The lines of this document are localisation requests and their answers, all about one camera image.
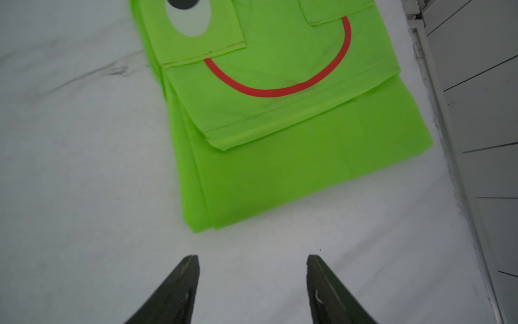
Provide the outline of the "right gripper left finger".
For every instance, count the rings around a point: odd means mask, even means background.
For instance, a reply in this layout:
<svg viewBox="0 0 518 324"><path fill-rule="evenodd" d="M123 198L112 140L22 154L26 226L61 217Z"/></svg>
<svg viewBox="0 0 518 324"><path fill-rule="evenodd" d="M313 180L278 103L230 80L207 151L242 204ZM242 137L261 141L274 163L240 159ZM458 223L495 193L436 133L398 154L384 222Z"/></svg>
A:
<svg viewBox="0 0 518 324"><path fill-rule="evenodd" d="M198 256L184 257L125 323L191 323L199 277Z"/></svg>

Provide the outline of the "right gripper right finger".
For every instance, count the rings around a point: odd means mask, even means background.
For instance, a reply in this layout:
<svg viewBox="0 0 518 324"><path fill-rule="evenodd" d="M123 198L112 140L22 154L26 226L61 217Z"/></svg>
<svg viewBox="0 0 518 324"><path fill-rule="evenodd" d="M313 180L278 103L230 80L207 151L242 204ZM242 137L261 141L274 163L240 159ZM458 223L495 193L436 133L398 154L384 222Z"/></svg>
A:
<svg viewBox="0 0 518 324"><path fill-rule="evenodd" d="M308 256L306 283L314 323L376 324L318 255Z"/></svg>

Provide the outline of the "green frog raincoat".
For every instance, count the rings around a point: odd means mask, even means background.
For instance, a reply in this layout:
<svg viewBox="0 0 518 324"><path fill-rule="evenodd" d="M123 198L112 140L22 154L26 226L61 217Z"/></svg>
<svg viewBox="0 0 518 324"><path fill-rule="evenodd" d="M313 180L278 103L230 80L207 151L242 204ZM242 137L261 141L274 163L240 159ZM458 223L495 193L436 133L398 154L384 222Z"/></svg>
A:
<svg viewBox="0 0 518 324"><path fill-rule="evenodd" d="M433 144L374 1L131 1L183 219L221 229Z"/></svg>

